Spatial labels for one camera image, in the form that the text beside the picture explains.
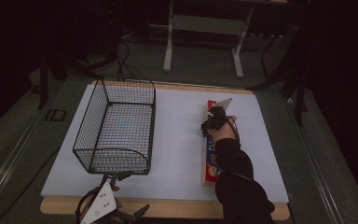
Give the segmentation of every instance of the floor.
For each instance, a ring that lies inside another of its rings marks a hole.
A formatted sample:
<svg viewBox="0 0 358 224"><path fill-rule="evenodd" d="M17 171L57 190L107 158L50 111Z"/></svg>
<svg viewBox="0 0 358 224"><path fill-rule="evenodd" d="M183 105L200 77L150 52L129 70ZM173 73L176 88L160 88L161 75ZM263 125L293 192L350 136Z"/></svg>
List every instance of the floor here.
<svg viewBox="0 0 358 224"><path fill-rule="evenodd" d="M162 70L166 30L154 27L148 41L136 35L123 36L121 59L124 76L142 75L156 82L184 83L246 89L267 80L260 55L269 39L251 35L241 51L245 78L235 76L231 61L232 36L203 39L203 35L174 34L172 70ZM284 54L281 41L266 54L270 73ZM117 75L117 63L96 69L107 77ZM49 77L49 98L42 109L38 94L26 93L0 119L0 223L74 223L75 216L40 212L40 191L48 176L55 152L71 124L80 97L92 78L73 69L65 81ZM37 83L38 70L30 74ZM286 186L291 217L277 223L358 223L358 187L337 142L315 103L306 91L303 126L294 118L296 95L280 94L283 82L254 91L277 162ZM63 121L46 119L49 109L65 110ZM222 220L142 218L138 223L223 223Z"/></svg>

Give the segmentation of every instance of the white paper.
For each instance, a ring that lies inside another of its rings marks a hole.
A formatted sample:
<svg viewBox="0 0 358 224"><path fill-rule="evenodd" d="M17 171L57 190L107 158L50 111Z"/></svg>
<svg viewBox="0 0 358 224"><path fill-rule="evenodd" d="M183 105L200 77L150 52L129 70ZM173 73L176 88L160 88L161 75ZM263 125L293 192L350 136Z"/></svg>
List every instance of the white paper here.
<svg viewBox="0 0 358 224"><path fill-rule="evenodd" d="M122 198L215 201L214 187L201 184L200 125L208 100L233 100L227 115L237 117L241 148L251 158L255 180L273 203L288 203L281 172L273 153L258 102L252 94L205 91L157 91L152 164L149 175L132 175L117 182ZM84 196L98 186L102 175L86 172L72 152L80 122L92 93L89 85L42 190L42 196Z"/></svg>

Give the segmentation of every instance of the metal wire basket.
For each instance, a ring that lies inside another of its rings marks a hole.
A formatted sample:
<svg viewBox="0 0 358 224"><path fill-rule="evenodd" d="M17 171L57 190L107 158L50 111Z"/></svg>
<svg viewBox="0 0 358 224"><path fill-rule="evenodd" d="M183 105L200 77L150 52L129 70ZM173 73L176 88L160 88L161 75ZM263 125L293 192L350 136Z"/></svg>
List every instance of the metal wire basket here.
<svg viewBox="0 0 358 224"><path fill-rule="evenodd" d="M73 151L91 174L147 175L155 113L156 89L150 80L98 80Z"/></svg>

